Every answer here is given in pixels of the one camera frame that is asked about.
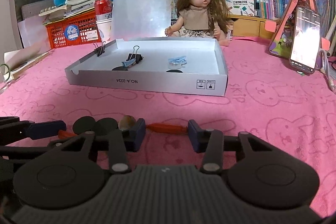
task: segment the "doll's brown hair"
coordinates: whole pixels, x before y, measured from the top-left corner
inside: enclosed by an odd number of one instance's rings
[[[190,0],[177,0],[176,8],[177,13],[181,10],[189,9]],[[214,29],[214,22],[216,21],[220,29],[227,33],[227,7],[223,0],[210,0],[210,3],[207,7],[208,16],[209,16],[209,28]]]

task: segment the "wooden drawer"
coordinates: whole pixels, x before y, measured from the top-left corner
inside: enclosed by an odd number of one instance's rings
[[[230,17],[234,20],[234,36],[272,38],[273,33],[265,30],[266,19],[238,15],[230,15]]]

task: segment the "blue hair clip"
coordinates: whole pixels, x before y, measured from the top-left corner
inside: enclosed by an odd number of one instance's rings
[[[135,63],[135,58],[128,61],[121,61],[123,67],[129,67]]]
[[[182,65],[185,65],[187,63],[187,61],[185,59],[186,59],[186,56],[169,58],[168,59],[168,67],[170,69],[180,69],[180,68],[182,68]]]
[[[185,60],[186,56],[176,57],[176,58],[169,58],[168,62],[172,64],[181,64],[185,65],[187,61]]]

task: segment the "clipboard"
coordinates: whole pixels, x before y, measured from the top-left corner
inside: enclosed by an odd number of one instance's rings
[[[114,0],[111,38],[165,37],[171,0]]]

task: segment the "pink tablecloth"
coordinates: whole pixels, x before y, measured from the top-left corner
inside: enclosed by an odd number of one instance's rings
[[[85,115],[96,119],[123,115],[146,123],[186,125],[195,119],[203,128],[236,135],[249,131],[313,166],[320,189],[312,208],[321,216],[336,210],[336,95],[321,73],[301,76],[288,61],[266,54],[266,45],[233,41],[224,49],[229,83],[225,97],[178,95],[70,86],[64,68],[94,49],[93,45],[61,48],[27,70],[0,95],[0,116],[16,115],[36,122],[62,119],[71,130]],[[49,140],[22,140],[15,145],[46,145]],[[187,136],[148,133],[136,164],[196,164]],[[232,154],[225,166],[234,163]]]

